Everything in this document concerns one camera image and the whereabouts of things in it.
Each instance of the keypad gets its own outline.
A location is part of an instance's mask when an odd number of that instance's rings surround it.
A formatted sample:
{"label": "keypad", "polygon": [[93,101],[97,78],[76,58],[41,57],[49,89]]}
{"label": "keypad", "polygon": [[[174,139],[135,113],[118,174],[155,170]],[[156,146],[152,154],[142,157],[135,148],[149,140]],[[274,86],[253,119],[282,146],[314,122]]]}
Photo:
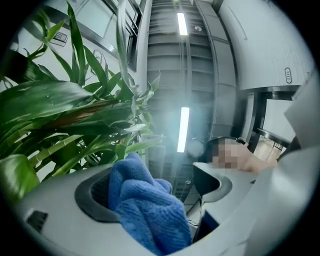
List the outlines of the keypad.
{"label": "keypad", "polygon": [[54,39],[56,39],[56,40],[61,40],[61,37],[62,37],[62,33],[61,33],[61,32],[58,32],[58,33],[56,33],[56,35],[54,36]]}

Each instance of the white machine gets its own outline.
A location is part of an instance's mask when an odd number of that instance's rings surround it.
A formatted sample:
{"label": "white machine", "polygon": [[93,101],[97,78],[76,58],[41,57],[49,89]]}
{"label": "white machine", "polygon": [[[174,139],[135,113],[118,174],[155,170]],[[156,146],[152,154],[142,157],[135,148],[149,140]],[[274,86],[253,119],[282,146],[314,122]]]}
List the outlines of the white machine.
{"label": "white machine", "polygon": [[[174,255],[260,256],[275,248],[303,214],[319,179],[319,111],[319,77],[314,73],[286,113],[301,150],[259,175],[194,163],[217,186],[202,195],[197,242]],[[151,256],[107,208],[109,168],[52,178],[29,193],[16,214],[53,255]]]}

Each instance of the potted plant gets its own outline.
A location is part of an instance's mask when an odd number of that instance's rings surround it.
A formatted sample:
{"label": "potted plant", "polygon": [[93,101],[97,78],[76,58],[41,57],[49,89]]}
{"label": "potted plant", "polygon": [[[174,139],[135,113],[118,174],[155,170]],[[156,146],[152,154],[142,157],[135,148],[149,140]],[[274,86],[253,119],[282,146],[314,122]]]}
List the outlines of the potted plant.
{"label": "potted plant", "polygon": [[[83,45],[69,3],[71,66],[50,45],[65,21],[51,27],[41,10],[25,28],[42,45],[32,53],[26,50],[27,56],[8,51],[7,65],[1,71],[7,89],[0,93],[0,182],[11,202],[20,200],[40,183],[37,172],[49,162],[54,162],[55,167],[44,181],[71,170],[114,163],[163,139],[153,135],[151,139],[139,140],[141,134],[151,134],[147,101],[157,89],[160,76],[148,83],[144,93],[139,93],[128,73],[125,2],[118,1],[118,73],[109,70],[107,64],[102,67]],[[53,52],[69,81],[59,80],[50,68],[33,61],[46,51]],[[85,85],[89,67],[98,82]],[[116,86],[118,92],[112,93]]]}

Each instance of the glass pane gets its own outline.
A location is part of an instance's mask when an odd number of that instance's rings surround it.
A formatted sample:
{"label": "glass pane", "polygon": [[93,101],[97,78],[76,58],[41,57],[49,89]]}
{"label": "glass pane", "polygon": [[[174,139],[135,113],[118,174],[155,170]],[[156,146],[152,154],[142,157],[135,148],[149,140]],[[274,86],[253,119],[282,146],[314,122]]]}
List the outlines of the glass pane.
{"label": "glass pane", "polygon": [[[46,5],[68,14],[65,0],[50,0]],[[76,0],[70,1],[76,20],[90,30],[104,37],[107,26],[112,16],[111,10],[101,0]]]}
{"label": "glass pane", "polygon": [[135,18],[136,12],[135,10],[132,8],[131,4],[126,1],[126,5],[125,5],[126,10],[128,11],[129,15],[131,16],[132,19]]}
{"label": "glass pane", "polygon": [[117,49],[117,39],[115,37],[116,27],[117,27],[117,17],[113,15],[109,22],[104,39],[108,43],[110,43],[114,48]]}
{"label": "glass pane", "polygon": [[273,140],[260,135],[259,142],[255,148],[254,155],[267,163],[277,163],[278,157],[286,150],[285,147],[275,143]]}

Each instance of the black border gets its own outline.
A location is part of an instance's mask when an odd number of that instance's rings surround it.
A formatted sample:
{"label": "black border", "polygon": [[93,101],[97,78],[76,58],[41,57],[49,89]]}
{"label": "black border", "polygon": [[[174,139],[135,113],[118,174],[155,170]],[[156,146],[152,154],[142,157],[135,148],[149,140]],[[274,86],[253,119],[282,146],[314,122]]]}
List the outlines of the black border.
{"label": "black border", "polygon": [[111,167],[98,172],[90,178],[82,181],[75,189],[74,199],[79,208],[96,222],[119,223],[118,215],[95,201],[92,195],[93,186],[105,179],[105,187],[109,187]]}
{"label": "black border", "polygon": [[[28,14],[31,14],[40,3],[40,0],[29,1],[3,1],[2,10],[8,10],[0,16],[2,37],[0,43],[0,64],[3,65],[5,51],[10,45],[16,31],[21,26]],[[317,39],[317,26],[319,24],[319,9],[316,1],[289,1],[277,0],[276,4],[283,9],[295,23],[301,35],[309,46],[317,66],[320,64],[320,47]],[[319,250],[317,227],[319,226],[320,187],[317,186],[311,202],[303,213],[294,230],[270,254],[272,256],[313,255]],[[11,254],[26,253],[34,255],[50,255],[40,248],[22,229],[15,216],[12,214],[7,202],[0,196],[2,219],[2,250]]]}

